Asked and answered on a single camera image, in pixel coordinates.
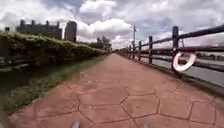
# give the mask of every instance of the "grass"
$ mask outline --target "grass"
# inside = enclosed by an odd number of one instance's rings
[[[8,115],[18,111],[24,106],[30,104],[34,99],[43,96],[45,92],[57,86],[59,83],[68,80],[87,68],[90,68],[104,58],[105,56],[77,64],[60,66],[50,71],[45,76],[30,79],[28,84],[25,86],[10,89],[1,96],[3,110]]]

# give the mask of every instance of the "life buoy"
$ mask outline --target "life buoy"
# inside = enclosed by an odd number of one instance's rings
[[[188,62],[185,65],[180,66],[178,60],[182,54],[183,54],[182,52],[177,53],[173,59],[173,67],[176,71],[179,72],[186,71],[187,69],[189,69],[194,64],[197,58],[197,56],[194,53],[190,53],[190,59],[188,60]]]

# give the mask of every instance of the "railing post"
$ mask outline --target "railing post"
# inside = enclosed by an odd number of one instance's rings
[[[172,62],[174,60],[175,55],[177,54],[177,48],[179,47],[179,29],[178,26],[173,27],[173,55],[172,55]],[[171,69],[174,73],[178,74],[177,71],[174,69],[173,64],[171,63]]]
[[[153,37],[149,36],[149,64],[152,64],[152,42],[153,42]]]
[[[141,60],[141,50],[142,50],[142,42],[138,42],[138,61]]]
[[[132,49],[132,59],[135,59],[135,43],[132,44],[133,49]]]

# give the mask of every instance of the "building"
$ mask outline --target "building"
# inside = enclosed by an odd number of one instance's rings
[[[24,20],[20,21],[20,25],[16,27],[16,31],[23,34],[42,35],[56,39],[62,39],[62,29],[57,25],[50,25],[48,21],[46,24],[36,24],[32,20],[31,24],[26,24]]]
[[[77,35],[77,23],[75,21],[69,21],[65,28],[65,40],[76,42]]]

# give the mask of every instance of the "skyscraper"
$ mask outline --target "skyscraper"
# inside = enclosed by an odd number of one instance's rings
[[[65,28],[65,40],[76,42],[77,35],[77,23],[75,21],[69,21]]]

